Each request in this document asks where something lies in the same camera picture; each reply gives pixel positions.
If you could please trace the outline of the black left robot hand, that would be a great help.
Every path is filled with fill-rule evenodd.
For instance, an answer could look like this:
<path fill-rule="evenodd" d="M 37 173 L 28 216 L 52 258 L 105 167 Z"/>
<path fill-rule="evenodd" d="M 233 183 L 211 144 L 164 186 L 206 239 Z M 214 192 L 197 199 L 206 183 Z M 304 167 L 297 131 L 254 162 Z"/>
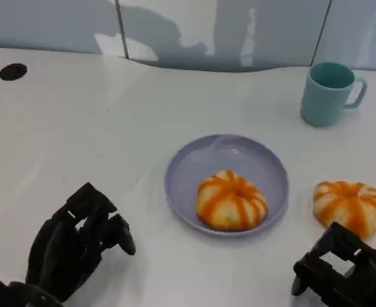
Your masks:
<path fill-rule="evenodd" d="M 65 302 L 115 245 L 128 255 L 136 252 L 128 222 L 86 182 L 40 228 L 29 252 L 26 283 Z"/>

